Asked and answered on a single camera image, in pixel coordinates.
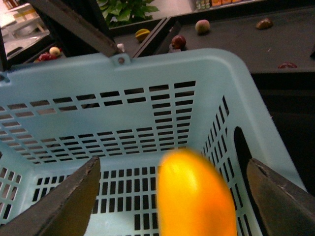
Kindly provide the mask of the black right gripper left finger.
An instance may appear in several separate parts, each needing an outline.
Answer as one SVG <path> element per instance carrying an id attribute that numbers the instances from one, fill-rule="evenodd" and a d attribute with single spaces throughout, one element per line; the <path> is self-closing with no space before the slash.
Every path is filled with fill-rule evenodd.
<path id="1" fill-rule="evenodd" d="M 91 158 L 36 204 L 0 228 L 2 236 L 82 236 L 99 189 L 100 159 Z"/>

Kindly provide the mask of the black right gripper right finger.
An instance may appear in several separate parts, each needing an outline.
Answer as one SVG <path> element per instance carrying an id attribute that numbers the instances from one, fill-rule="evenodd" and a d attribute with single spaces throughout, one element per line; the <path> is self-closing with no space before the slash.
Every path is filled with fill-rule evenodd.
<path id="1" fill-rule="evenodd" d="M 314 196 L 254 158 L 247 179 L 267 235 L 315 234 Z"/>

